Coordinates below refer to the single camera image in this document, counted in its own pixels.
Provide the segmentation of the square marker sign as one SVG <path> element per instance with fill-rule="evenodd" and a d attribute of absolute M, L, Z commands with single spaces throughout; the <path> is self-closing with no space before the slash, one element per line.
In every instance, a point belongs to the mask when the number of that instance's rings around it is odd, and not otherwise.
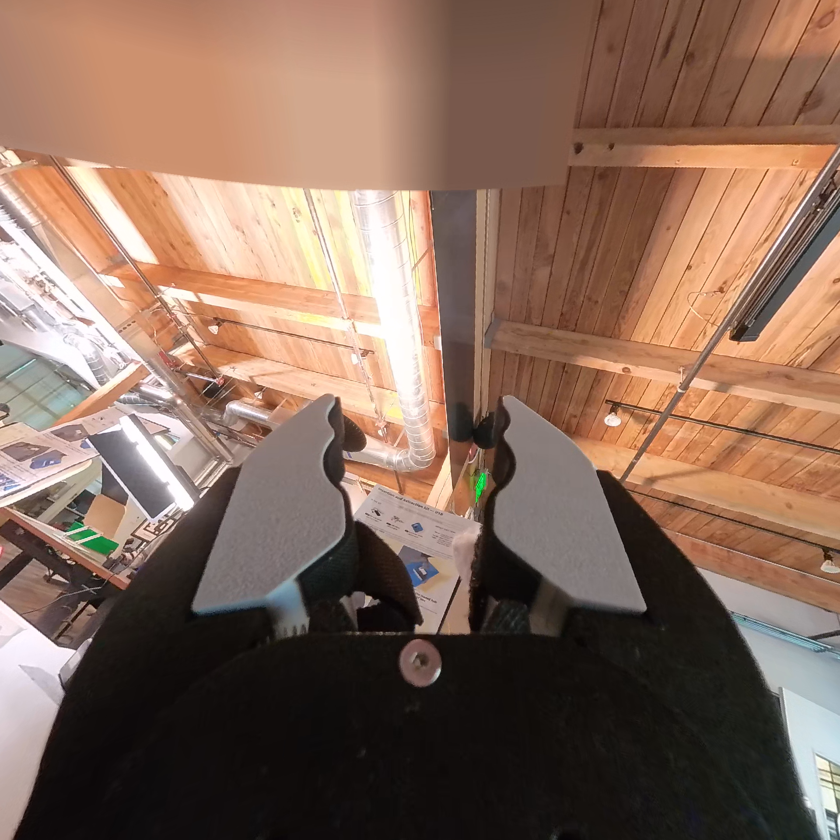
<path fill-rule="evenodd" d="M 175 511 L 155 521 L 144 521 L 131 532 L 131 537 L 143 544 L 151 544 L 173 530 L 181 517 L 182 512 Z"/>

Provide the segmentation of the office desk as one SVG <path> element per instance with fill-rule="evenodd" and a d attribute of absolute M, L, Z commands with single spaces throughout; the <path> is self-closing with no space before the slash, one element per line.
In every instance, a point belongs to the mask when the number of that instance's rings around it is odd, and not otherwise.
<path fill-rule="evenodd" d="M 59 646 L 95 634 L 130 583 L 113 561 L 41 521 L 2 510 L 2 601 Z"/>

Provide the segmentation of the printed instruction sheet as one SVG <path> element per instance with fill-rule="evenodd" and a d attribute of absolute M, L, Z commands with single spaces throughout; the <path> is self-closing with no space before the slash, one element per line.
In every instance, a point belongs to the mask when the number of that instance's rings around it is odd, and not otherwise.
<path fill-rule="evenodd" d="M 438 633 L 458 592 L 469 590 L 480 525 L 376 486 L 354 513 L 404 566 L 421 611 L 422 634 Z"/>
<path fill-rule="evenodd" d="M 1 506 L 10 507 L 38 491 L 77 476 L 100 462 L 90 436 L 112 431 L 130 410 L 102 412 L 36 430 L 24 423 L 1 431 Z"/>

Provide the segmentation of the black ceiling light bar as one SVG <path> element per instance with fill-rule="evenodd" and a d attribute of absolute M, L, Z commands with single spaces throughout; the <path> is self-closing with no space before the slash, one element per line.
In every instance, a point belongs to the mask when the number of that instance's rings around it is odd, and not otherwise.
<path fill-rule="evenodd" d="M 769 278 L 752 295 L 732 326 L 733 342 L 756 341 L 778 311 L 838 236 L 839 199 L 835 192 L 802 235 L 797 235 L 772 265 Z"/>

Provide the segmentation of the wooden support post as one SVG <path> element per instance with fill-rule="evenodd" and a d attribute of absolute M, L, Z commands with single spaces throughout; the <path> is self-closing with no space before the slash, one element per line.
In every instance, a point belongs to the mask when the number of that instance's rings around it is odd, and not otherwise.
<path fill-rule="evenodd" d="M 425 503 L 431 508 L 464 517 L 475 501 L 473 479 L 476 465 L 467 462 L 460 468 L 454 468 L 451 459 L 450 454 L 444 458 Z"/>

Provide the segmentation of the tan cardboard box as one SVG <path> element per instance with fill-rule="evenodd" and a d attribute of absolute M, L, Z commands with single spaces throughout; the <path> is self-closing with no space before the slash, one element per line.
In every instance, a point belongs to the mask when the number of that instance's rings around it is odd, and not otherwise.
<path fill-rule="evenodd" d="M 123 521 L 127 516 L 127 506 L 108 496 L 96 495 L 83 517 L 86 528 L 92 529 L 102 537 L 115 542 L 123 542 L 125 527 Z"/>

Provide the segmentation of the led light panel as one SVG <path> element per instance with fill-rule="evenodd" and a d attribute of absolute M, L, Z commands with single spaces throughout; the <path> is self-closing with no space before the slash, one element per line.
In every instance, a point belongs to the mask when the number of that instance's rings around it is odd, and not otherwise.
<path fill-rule="evenodd" d="M 89 442 L 103 468 L 124 489 L 145 519 L 157 522 L 176 511 L 189 511 L 199 493 L 178 460 L 192 435 L 183 425 L 156 413 L 106 413 L 110 425 Z"/>

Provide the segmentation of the silver air duct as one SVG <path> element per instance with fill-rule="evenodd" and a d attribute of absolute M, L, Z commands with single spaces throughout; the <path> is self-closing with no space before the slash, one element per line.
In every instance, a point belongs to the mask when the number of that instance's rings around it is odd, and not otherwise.
<path fill-rule="evenodd" d="M 406 441 L 397 448 L 370 439 L 359 458 L 398 473 L 417 472 L 433 464 L 436 447 L 403 199 L 400 192 L 387 190 L 353 190 L 349 196 Z"/>
<path fill-rule="evenodd" d="M 176 409 L 183 412 L 190 410 L 210 424 L 234 430 L 244 427 L 246 423 L 273 429 L 291 416 L 289 413 L 285 413 L 276 417 L 271 411 L 237 400 L 228 402 L 221 409 L 199 406 L 190 401 L 185 402 L 179 395 L 164 387 L 144 382 L 136 385 L 130 392 L 121 395 L 118 398 L 118 403 L 128 406 L 151 405 L 168 408 L 172 411 Z"/>

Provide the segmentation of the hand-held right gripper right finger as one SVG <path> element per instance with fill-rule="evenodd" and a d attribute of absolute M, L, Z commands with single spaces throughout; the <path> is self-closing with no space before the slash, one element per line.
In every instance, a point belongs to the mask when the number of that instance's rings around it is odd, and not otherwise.
<path fill-rule="evenodd" d="M 489 598 L 559 636 L 574 609 L 641 616 L 647 604 L 593 463 L 514 396 L 495 415 Z"/>

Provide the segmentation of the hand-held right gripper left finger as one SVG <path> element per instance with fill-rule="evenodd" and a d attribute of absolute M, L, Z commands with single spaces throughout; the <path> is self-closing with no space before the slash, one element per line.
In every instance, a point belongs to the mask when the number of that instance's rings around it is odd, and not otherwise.
<path fill-rule="evenodd" d="M 199 616 L 260 608 L 277 637 L 310 631 L 317 605 L 339 605 L 360 564 L 341 482 L 340 400 L 322 395 L 247 457 L 192 601 Z"/>

